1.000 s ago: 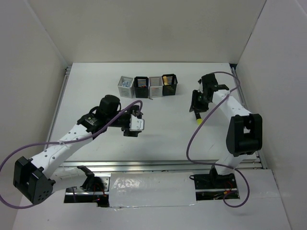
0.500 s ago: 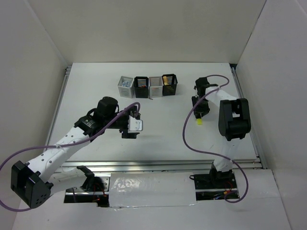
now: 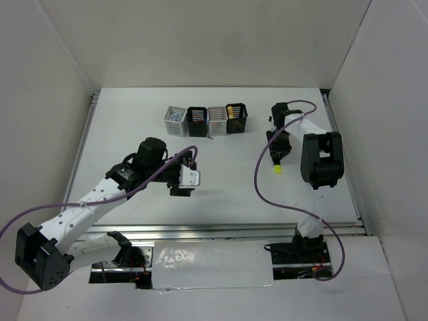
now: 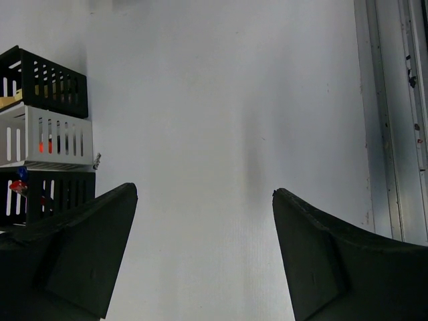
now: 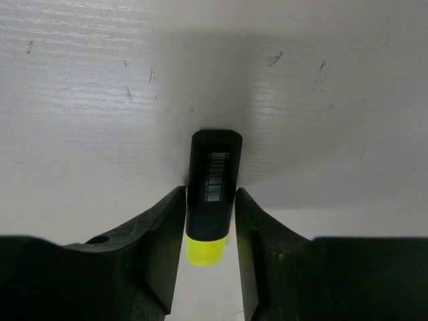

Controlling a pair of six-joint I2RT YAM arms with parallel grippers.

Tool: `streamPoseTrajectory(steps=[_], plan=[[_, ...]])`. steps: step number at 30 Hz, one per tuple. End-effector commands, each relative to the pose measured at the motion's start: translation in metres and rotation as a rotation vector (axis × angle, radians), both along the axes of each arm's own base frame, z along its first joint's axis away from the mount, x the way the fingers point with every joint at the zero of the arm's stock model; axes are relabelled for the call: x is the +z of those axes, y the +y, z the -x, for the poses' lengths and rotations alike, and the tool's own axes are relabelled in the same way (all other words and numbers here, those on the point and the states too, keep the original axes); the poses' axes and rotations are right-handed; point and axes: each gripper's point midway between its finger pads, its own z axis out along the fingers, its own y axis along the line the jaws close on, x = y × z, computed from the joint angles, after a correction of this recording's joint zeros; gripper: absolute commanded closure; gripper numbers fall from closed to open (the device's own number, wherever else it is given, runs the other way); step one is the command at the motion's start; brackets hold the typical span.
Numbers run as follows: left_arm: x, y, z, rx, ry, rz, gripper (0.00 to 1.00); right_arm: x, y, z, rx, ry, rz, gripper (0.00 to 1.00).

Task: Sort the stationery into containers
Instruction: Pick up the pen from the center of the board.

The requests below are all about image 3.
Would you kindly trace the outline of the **black yellow highlighter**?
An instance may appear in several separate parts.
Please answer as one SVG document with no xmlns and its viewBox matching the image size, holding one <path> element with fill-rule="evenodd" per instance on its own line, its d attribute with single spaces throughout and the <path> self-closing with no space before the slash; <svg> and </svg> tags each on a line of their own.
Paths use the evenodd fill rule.
<svg viewBox="0 0 428 321">
<path fill-rule="evenodd" d="M 281 165 L 274 165 L 274 173 L 277 175 L 282 174 L 282 166 Z"/>
</svg>

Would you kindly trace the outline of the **blue patterned tape roll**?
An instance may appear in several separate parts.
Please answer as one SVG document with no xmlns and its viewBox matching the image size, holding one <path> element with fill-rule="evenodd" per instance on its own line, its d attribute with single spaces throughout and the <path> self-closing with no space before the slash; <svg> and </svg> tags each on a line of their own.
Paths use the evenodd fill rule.
<svg viewBox="0 0 428 321">
<path fill-rule="evenodd" d="M 173 122 L 182 122 L 183 121 L 183 114 L 178 113 L 178 112 L 173 113 L 170 115 L 169 120 L 173 121 Z"/>
</svg>

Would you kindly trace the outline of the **orange pastel highlighter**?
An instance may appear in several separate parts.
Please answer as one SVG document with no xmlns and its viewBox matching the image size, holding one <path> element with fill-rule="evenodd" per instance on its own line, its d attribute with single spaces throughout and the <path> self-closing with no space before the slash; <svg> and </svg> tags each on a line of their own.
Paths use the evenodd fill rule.
<svg viewBox="0 0 428 321">
<path fill-rule="evenodd" d="M 228 119 L 234 119 L 234 111 L 232 106 L 226 106 Z"/>
</svg>

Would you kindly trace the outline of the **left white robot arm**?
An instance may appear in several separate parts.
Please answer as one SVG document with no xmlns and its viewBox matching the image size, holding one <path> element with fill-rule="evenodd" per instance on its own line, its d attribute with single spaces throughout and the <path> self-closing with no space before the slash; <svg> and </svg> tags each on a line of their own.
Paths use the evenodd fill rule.
<svg viewBox="0 0 428 321">
<path fill-rule="evenodd" d="M 174 197 L 190 197 L 200 183 L 197 153 L 196 146 L 189 146 L 170 156 L 164 141 L 146 138 L 79 201 L 60 203 L 63 211 L 37 226 L 22 226 L 17 232 L 15 263 L 39 291 L 58 286 L 75 270 L 94 263 L 111 261 L 118 267 L 142 263 L 143 252 L 119 231 L 87 241 L 79 238 L 149 183 L 165 184 Z"/>
</svg>

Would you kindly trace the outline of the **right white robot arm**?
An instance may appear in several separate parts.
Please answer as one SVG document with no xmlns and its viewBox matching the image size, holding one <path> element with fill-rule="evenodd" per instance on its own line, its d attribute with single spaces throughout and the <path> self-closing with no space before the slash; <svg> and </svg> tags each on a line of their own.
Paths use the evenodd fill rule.
<svg viewBox="0 0 428 321">
<path fill-rule="evenodd" d="M 328 200 L 332 189 L 344 175 L 342 137 L 315 125 L 301 110 L 290 110 L 287 102 L 279 102 L 272 109 L 272 128 L 266 132 L 270 157 L 276 173 L 281 172 L 281 160 L 292 150 L 290 136 L 302 143 L 300 174 L 307 184 L 308 211 L 317 218 L 305 216 L 299 220 L 292 239 L 292 255 L 306 262 L 322 251 L 323 220 L 328 216 Z"/>
</svg>

